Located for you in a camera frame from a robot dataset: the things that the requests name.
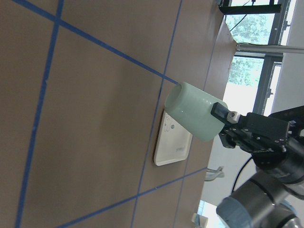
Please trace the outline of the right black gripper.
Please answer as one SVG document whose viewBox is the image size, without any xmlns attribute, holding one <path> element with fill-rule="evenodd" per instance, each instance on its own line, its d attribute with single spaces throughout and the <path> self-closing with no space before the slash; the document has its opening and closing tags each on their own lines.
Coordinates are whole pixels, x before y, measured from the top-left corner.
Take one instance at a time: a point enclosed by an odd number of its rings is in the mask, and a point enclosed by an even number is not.
<svg viewBox="0 0 304 228">
<path fill-rule="evenodd" d="M 238 146 L 250 153 L 256 166 L 265 171 L 303 171 L 303 106 L 269 116 L 241 115 L 216 102 L 210 113 L 224 123 L 219 133 L 224 147 L 234 149 Z"/>
</svg>

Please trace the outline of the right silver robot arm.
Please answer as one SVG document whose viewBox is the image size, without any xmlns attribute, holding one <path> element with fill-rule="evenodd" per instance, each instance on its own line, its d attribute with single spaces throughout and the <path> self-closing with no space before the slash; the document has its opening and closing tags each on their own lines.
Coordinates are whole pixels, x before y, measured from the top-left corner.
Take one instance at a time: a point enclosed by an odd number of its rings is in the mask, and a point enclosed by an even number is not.
<svg viewBox="0 0 304 228">
<path fill-rule="evenodd" d="M 296 214 L 283 204 L 293 195 L 304 198 L 304 108 L 263 116 L 240 115 L 215 103 L 211 114 L 224 124 L 224 147 L 251 154 L 257 172 L 217 206 L 227 228 L 299 228 Z"/>
</svg>

